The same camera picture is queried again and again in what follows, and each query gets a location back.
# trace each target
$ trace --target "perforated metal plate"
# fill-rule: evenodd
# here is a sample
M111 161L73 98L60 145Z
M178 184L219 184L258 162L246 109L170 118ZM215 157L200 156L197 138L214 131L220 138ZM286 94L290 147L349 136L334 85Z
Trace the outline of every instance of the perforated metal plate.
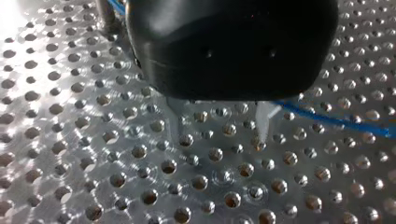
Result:
M0 2L1 223L396 222L394 140L280 111L260 142L254 103L152 90L94 2L32 2ZM392 125L395 6L340 2L301 106Z

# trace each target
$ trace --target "hole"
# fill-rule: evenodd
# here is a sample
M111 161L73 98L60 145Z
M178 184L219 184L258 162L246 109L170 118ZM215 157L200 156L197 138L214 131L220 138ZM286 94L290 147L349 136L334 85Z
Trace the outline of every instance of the hole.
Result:
M5 58L12 58L17 54L17 52L15 52L14 50L8 49L6 51L3 52L3 56Z
M73 19L72 19L71 17L66 17L64 20L65 20L66 22L73 22Z
M27 151L27 156L30 159L35 159L38 157L38 155L40 154L40 150L38 148L32 148L29 151Z
M66 203L72 196L72 190L68 186L59 187L55 190L55 198L61 203Z
M77 100L76 102L75 102L75 107L77 108L77 109L82 109L82 108L84 108L84 106L87 104L87 101L86 100Z
M12 114L4 114L0 116L0 124L10 124L14 121L14 116Z
M3 177L0 179L0 188L1 189L9 189L9 187L11 187L11 178L9 177Z
M127 203L127 201L126 201L125 199L118 199L118 200L116 200L116 202L114 203L114 206L115 206L118 210L123 211L123 210L125 210L125 209L128 208L128 203Z
M47 13L47 14L52 14L52 13L53 13L52 8L47 8L46 13Z
M102 115L102 121L107 123L110 122L113 119L114 115L113 113L105 113Z
M181 135L178 142L183 147L189 147L192 145L193 141L194 140L193 140L192 136L190 134L187 134L187 135Z
M75 83L72 85L72 87L70 88L73 92L75 93L80 93L84 91L84 84L81 82Z
M229 192L224 197L225 204L230 208L237 208L241 205L241 196L235 192Z
M15 81L12 79L6 79L4 81L2 81L1 83L1 87L3 89L11 89L15 86Z
M12 72L14 70L10 65L4 66L3 69L4 69L5 72Z
M102 216L102 207L98 204L89 206L85 209L85 216L91 221L96 221Z
M176 171L177 164L175 161L163 161L161 164L161 169L167 175L170 175Z
M294 176L294 181L301 187L305 187L308 184L308 177L303 174L297 174Z
M47 26L53 26L53 25L56 24L56 21L53 20L53 19L48 19L48 20L45 21L45 23L46 23Z
M29 84L33 84L33 83L35 83L35 78L34 77L27 77L26 78L26 82L29 83Z
M233 124L226 124L223 127L223 133L226 136L234 136L236 134L236 127Z
M142 92L142 95L144 97L150 97L150 95L151 95L151 87L142 88L141 92Z
M125 178L126 178L126 176L123 173L117 174L117 175L112 175L110 177L110 184L114 188L121 188L125 184Z
M147 154L147 148L144 145L135 146L134 149L132 149L132 155L137 159L146 157L146 154Z
M13 43L13 42L14 42L14 39L12 39L11 37L9 37L9 38L5 39L4 42L6 42L6 43Z
M113 56L118 56L122 53L122 50L120 47L113 47L108 52Z
M82 147L88 147L91 144L90 137L82 137L78 142Z
M207 112L200 112L200 113L194 113L194 119L196 122L204 123L207 120Z
M67 34L67 35L75 35L76 34L76 29L74 29L74 28L67 28L66 29L66 31L65 31L65 33Z
M78 62L80 59L81 59L81 57L80 57L78 54L76 54L76 53L69 54L69 56L67 57L67 60L68 60L70 63L76 63L76 62Z
M33 35L33 34L29 34L25 36L25 40L26 41L34 41L37 38L37 36Z
M106 95L101 95L96 98L96 102L99 105L108 105L110 104L110 98L108 98Z
M61 105L54 104L49 107L49 112L52 115L59 115L60 113L64 112L64 108Z
M168 187L168 191L170 194L179 195L182 191L182 187L180 184L170 184Z
M317 179L323 182L328 182L332 177L330 170L323 166L319 166L316 169L315 176L317 177Z
M103 70L105 70L105 66L102 65L101 63L94 64L94 65L91 67L91 71L92 71L93 73L95 73L95 74L99 74L99 73L103 72Z
M204 175L198 175L192 179L192 187L198 190L203 190L207 188L207 178Z
M47 37L53 38L53 37L55 37L55 34L53 32L48 32Z
M170 143L169 143L168 141L166 141L166 140L164 140L164 141L159 141L159 142L157 142L156 147L157 147L159 150L161 150L161 151L165 151L165 150L167 150L167 149L170 148Z
M29 139L35 139L36 137L38 137L40 135L40 131L37 128L29 128L28 130L26 130L25 132L25 136Z
M220 148L210 148L209 159L212 161L221 161L223 158L223 152Z
M137 175L142 179L147 178L149 176L149 173L150 169L148 167L140 168L139 170L137 170Z
M61 213L57 218L57 221L61 224L68 224L71 222L71 220L72 220L72 215L66 212Z
M64 12L71 12L73 11L73 7L72 6L65 6L64 7Z
M102 79L98 79L95 81L95 86L97 88L103 88L105 86L105 82Z
M37 62L35 61L28 61L27 63L25 63L25 68L27 69L34 69L37 67Z
M14 155L10 152L0 156L0 166L2 167L7 167L13 161L14 161Z
M322 200L314 195L308 195L305 198L305 206L313 211L320 211L322 209Z
M114 144L118 139L119 133L116 131L107 132L103 135L103 140L105 140L108 145Z
M87 190L88 192L91 192L91 191L93 191L94 189L96 189L96 186L97 186L97 185L98 185L98 184L97 184L96 181L90 180L90 181L88 181L88 182L86 182L86 183L84 184L84 188L85 188L85 190Z
M57 96L57 95L59 95L61 93L61 88L53 88L52 90L49 91L49 93L52 96Z
M70 74L71 74L73 77L77 77L77 76L79 76L79 75L81 74L81 69L79 69L79 68L73 68L73 69L70 71Z
M49 80L51 81L56 81L61 77L61 74L57 73L57 72L50 72L48 75Z
M143 192L141 199L144 204L151 205L157 202L158 192L155 189L149 189Z
M191 210L188 207L178 208L174 213L174 219L177 223L188 223L191 218Z
M283 162L287 165L295 165L298 162L297 155L294 152L286 151L283 154Z
M58 46L56 44L48 44L46 46L46 50L49 51L49 52L53 52L53 51L55 51L57 49L58 49Z
M26 173L25 179L26 179L27 182L33 184L42 175L43 175L43 172L41 170L35 169L35 170L31 170L28 173Z
M33 119L33 118L37 117L37 110L30 109L30 110L26 111L26 117L28 117L29 119Z
M126 119L134 119L137 117L137 108L136 107L132 107L132 108L126 108L122 111L122 115L126 118Z
M48 63L49 63L50 65L54 65L54 64L56 64L57 62L56 62L56 59L50 58L50 59L48 60Z
M271 188L278 194L288 192L288 183L282 179L276 179L271 183Z
M12 99L9 96L6 96L1 100L1 102L3 102L5 105L10 105L12 104Z
M74 42L74 41L70 41L69 43L67 43L67 45L69 46L69 48L75 48L77 45L76 45L76 42Z
M107 37L107 40L110 42L114 42L116 41L116 39L117 39L117 35L110 35Z
M202 205L201 205L201 209L203 212L207 213L207 214L212 214L215 212L215 208L216 205L214 202L212 201L205 201Z
M254 166L250 163L244 163L238 167L239 174L243 177L251 177L254 173Z
M83 7L84 9L90 9L90 8L91 8L91 4L85 3L85 4L82 5L82 7Z
M116 77L116 82L119 85L125 85L125 84L128 83L128 81L129 81L129 77L126 76L126 75L125 76Z
M88 127L89 123L89 118L78 118L75 121L76 127L80 128L81 130L84 130Z
M0 202L0 217L10 217L13 213L13 207L11 201L2 201Z
M98 43L98 38L97 37L89 37L87 39L87 44L88 45L95 45Z
M92 58L99 58L101 55L100 51L91 51L90 56Z
M160 133L165 129L165 122L163 120L156 120L149 125L150 129L155 133Z
M37 92L35 92L35 91L28 91L28 92L26 92L26 94L25 94L25 100L26 100L26 101L29 101L29 102L35 101L35 100L37 100L39 97L40 97L40 95L39 95Z
M26 50L26 53L29 53L29 54L32 54L32 53L34 53L34 52L35 52L35 50L32 49L32 48L29 48L29 49Z
M27 202L29 203L30 206L37 207L41 203L41 200L42 200L41 196L36 195L28 198Z
M63 123L56 123L52 125L52 131L55 133L59 133L64 129L64 124Z
M59 164L55 166L55 174L56 175L65 175L67 172L68 167L63 164Z
M109 162L115 162L115 161L117 161L119 159L119 157L120 157L120 153L118 153L118 152L110 152L107 155L107 160Z
M276 215L274 212L270 210L263 210L259 214L259 224L275 224L276 223Z
M84 21L92 21L94 18L93 14L84 14L84 16L82 16L82 19L84 19Z

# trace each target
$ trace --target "black plastic cover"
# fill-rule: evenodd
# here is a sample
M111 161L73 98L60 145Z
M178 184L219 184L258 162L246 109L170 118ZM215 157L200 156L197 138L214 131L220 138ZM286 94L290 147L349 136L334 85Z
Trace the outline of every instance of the black plastic cover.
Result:
M337 26L335 0L129 0L148 82L192 100L275 100L315 81Z

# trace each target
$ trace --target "metal surface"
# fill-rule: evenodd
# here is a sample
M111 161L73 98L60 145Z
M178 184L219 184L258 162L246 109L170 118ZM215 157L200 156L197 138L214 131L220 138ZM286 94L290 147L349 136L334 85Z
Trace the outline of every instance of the metal surface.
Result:
M396 222L394 140L280 111L260 142L253 103L152 90L94 2L0 4L1 223ZM392 124L395 5L340 2L304 107Z

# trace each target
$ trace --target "blue cable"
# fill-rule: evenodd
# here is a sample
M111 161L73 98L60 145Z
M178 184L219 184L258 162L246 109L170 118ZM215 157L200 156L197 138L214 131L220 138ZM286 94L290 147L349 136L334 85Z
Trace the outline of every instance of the blue cable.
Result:
M318 114L309 112L307 110L299 108L296 105L284 103L281 101L273 101L273 103L276 105L281 105L283 108L285 108L293 113L296 113L302 117L318 120L323 123L328 123L328 124L337 125L337 126L344 125L345 127L349 128L349 129L353 129L353 130L363 132L363 133L372 133L375 135L380 135L380 136L385 136L385 137L396 137L396 128L380 128L380 127L376 127L376 126L370 125L370 124L355 123L355 122L352 122L352 121L346 120L346 119L330 118L327 116L318 115Z
M125 16L125 6L117 2L117 0L107 0L108 3L111 4L111 6L114 7L114 9L120 13L121 16Z

